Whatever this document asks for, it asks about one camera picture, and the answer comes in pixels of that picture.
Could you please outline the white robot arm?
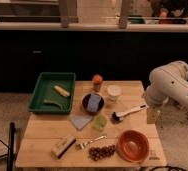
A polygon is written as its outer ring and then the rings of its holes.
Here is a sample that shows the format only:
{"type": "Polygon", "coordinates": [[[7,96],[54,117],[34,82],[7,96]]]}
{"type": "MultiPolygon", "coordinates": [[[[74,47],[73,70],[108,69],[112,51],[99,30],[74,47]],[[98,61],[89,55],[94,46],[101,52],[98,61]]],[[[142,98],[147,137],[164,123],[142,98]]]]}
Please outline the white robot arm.
{"type": "Polygon", "coordinates": [[[172,98],[188,110],[188,64],[174,61],[153,69],[144,98],[150,107],[161,106],[172,98]]]}

